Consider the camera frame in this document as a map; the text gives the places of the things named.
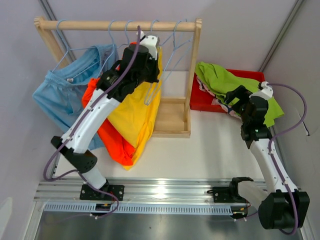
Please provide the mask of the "lime green shorts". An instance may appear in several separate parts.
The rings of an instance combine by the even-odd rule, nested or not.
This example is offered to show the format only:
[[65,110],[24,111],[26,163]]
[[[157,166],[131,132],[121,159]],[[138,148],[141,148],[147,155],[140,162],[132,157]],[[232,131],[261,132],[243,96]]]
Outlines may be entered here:
[[[259,81],[251,78],[237,77],[217,64],[205,63],[203,61],[198,62],[195,65],[194,73],[223,103],[225,103],[226,93],[235,90],[240,85],[245,86],[252,93],[259,91]],[[238,99],[235,99],[228,105],[233,106],[237,101]]]

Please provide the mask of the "pink patterned shorts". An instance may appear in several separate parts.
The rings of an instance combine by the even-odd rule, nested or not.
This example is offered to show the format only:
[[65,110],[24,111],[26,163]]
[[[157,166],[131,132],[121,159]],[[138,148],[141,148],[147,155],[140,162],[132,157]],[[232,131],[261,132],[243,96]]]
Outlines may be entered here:
[[196,74],[194,74],[193,82],[198,83],[198,90],[195,87],[193,88],[195,92],[193,93],[193,99],[190,101],[192,110],[225,113],[240,119],[240,116],[232,109],[232,107],[218,99]]

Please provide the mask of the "blue wire hanger orange shorts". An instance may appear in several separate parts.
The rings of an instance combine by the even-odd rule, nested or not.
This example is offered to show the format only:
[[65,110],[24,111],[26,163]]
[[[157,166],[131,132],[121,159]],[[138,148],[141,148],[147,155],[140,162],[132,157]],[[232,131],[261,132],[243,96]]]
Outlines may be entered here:
[[116,41],[115,41],[115,38],[114,38],[114,36],[113,36],[113,34],[112,34],[112,31],[111,31],[111,26],[112,26],[112,24],[115,23],[116,21],[117,21],[117,20],[113,19],[113,20],[108,24],[107,33],[108,33],[109,37],[111,38],[111,53],[109,53],[109,54],[107,55],[107,58],[105,59],[105,61],[104,61],[103,64],[102,64],[102,66],[101,66],[101,68],[100,68],[100,73],[99,73],[100,75],[102,75],[102,73],[103,73],[103,71],[104,71],[104,69],[105,69],[105,67],[106,67],[109,59],[113,56],[115,50],[117,50],[118,48],[120,48],[120,47],[117,47],[117,46],[116,46]]

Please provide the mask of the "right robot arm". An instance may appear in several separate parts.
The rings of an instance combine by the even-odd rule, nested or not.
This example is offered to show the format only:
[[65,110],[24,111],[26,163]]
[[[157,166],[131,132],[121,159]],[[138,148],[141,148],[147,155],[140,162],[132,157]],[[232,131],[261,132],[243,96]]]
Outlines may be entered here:
[[248,201],[256,210],[262,227],[278,229],[285,235],[293,235],[304,224],[310,204],[305,191],[299,191],[287,174],[278,156],[275,139],[265,124],[269,110],[268,101],[273,97],[272,85],[259,83],[257,92],[243,85],[226,93],[225,102],[238,101],[232,109],[242,120],[241,138],[255,157],[264,177],[264,191],[250,177],[234,177],[228,188],[228,196],[234,202]]

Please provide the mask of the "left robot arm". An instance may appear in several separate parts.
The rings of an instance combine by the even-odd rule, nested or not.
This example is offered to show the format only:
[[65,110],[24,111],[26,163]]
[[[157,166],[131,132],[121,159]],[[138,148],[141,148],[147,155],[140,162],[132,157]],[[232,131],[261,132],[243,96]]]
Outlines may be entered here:
[[145,104],[148,84],[160,76],[158,51],[154,43],[127,46],[120,60],[90,82],[87,104],[71,128],[51,140],[92,186],[90,192],[97,200],[105,199],[109,188],[89,144],[98,135],[115,161],[125,167],[136,163],[153,134],[160,104]]

